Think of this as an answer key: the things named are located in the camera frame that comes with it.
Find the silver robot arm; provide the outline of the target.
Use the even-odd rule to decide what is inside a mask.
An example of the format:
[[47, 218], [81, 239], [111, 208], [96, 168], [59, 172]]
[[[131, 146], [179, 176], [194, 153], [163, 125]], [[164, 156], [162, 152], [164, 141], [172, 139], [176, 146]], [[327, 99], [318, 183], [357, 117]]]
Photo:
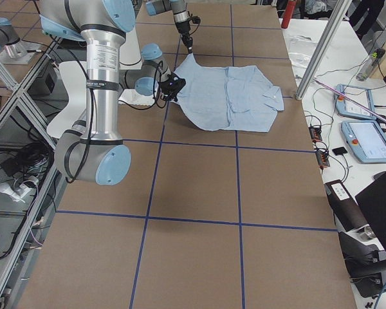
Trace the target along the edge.
[[116, 185], [126, 176], [131, 154], [118, 132], [118, 101], [125, 89], [164, 101], [176, 100], [185, 79], [173, 73], [157, 44], [142, 49], [142, 67], [122, 70], [120, 48], [134, 30], [131, 1], [41, 1], [42, 29], [86, 43], [86, 110], [65, 130], [55, 150], [57, 169], [75, 180]]
[[181, 40], [189, 54], [193, 53], [193, 38], [190, 31], [190, 24], [200, 25], [199, 16], [192, 15], [187, 10], [187, 3], [184, 0], [153, 0], [147, 1], [146, 10], [149, 16], [159, 15], [165, 12], [172, 12], [174, 24]]

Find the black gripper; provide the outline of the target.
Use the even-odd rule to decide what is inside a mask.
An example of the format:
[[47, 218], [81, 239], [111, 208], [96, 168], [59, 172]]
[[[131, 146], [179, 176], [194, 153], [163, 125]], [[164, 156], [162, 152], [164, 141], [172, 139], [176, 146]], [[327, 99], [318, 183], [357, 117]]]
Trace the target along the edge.
[[199, 25], [200, 17], [190, 14], [189, 11], [184, 11], [174, 14], [174, 23], [181, 35], [181, 40], [187, 49], [188, 53], [192, 53], [193, 50], [193, 38], [190, 34], [190, 23]]
[[175, 73], [167, 75], [167, 80], [160, 82], [161, 99], [166, 102], [177, 102], [178, 93], [185, 87], [186, 80]]

